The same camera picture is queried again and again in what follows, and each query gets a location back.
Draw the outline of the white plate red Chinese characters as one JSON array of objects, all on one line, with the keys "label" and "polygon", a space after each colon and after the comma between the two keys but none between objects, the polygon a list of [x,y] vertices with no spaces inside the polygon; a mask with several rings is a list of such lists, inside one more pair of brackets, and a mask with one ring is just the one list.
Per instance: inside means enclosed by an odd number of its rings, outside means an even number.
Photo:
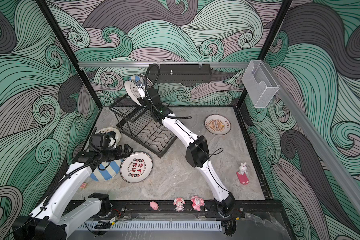
[{"label": "white plate red Chinese characters", "polygon": [[135,152],[123,160],[120,174],[125,182],[135,184],[148,178],[152,170],[152,158],[147,153]]}]

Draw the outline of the orange sunburst plate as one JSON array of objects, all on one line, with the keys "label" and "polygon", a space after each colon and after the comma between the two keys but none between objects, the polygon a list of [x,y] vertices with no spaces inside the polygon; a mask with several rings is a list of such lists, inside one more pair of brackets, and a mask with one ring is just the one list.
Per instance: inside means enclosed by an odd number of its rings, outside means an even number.
[{"label": "orange sunburst plate", "polygon": [[231,122],[222,115],[210,115],[205,119],[206,129],[214,135],[226,135],[231,130]]}]

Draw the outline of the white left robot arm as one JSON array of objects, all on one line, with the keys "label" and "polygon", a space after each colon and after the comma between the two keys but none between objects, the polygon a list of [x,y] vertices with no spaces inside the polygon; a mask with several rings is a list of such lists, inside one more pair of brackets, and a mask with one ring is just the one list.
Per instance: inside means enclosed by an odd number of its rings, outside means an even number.
[{"label": "white left robot arm", "polygon": [[75,192],[102,163],[122,160],[133,153],[129,145],[117,145],[110,134],[92,134],[87,151],[79,152],[63,178],[27,216],[18,217],[12,235],[16,240],[66,240],[92,216],[107,218],[113,211],[109,195],[93,193],[81,205],[65,213]]}]

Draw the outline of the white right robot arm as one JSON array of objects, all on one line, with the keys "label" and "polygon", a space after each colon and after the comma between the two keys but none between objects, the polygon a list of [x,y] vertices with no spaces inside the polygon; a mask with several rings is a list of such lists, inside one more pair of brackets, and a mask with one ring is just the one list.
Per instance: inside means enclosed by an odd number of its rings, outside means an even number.
[{"label": "white right robot arm", "polygon": [[191,117],[175,116],[171,109],[163,105],[158,90],[155,88],[138,87],[138,92],[141,95],[139,102],[150,109],[154,121],[170,130],[185,146],[186,160],[206,180],[213,193],[217,212],[223,218],[230,216],[236,200],[214,170],[210,160],[213,154],[209,152],[207,139],[196,135],[181,122]]}]

